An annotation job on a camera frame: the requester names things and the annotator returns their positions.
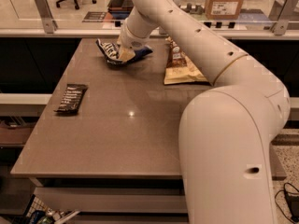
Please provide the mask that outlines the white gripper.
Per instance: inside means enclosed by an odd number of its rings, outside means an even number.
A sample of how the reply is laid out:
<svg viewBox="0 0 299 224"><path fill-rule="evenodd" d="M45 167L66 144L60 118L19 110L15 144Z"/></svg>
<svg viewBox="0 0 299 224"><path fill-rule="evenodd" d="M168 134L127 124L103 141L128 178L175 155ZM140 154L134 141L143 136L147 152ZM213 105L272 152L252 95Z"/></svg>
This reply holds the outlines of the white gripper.
<svg viewBox="0 0 299 224"><path fill-rule="evenodd" d="M119 59L126 63L135 57L135 50L145 47L150 38L150 26L146 23L125 22L119 35Z"/></svg>

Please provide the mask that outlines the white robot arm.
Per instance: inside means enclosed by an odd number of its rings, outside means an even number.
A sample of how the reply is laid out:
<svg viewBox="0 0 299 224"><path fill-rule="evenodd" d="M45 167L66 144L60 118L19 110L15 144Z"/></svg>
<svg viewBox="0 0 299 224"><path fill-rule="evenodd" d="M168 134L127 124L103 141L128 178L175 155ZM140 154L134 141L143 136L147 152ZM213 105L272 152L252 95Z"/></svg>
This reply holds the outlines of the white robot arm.
<svg viewBox="0 0 299 224"><path fill-rule="evenodd" d="M284 84L244 50L183 12L178 0L133 0L121 44L141 49L163 28L211 89L181 116L178 145L191 224L278 224L270 143L288 120Z"/></svg>

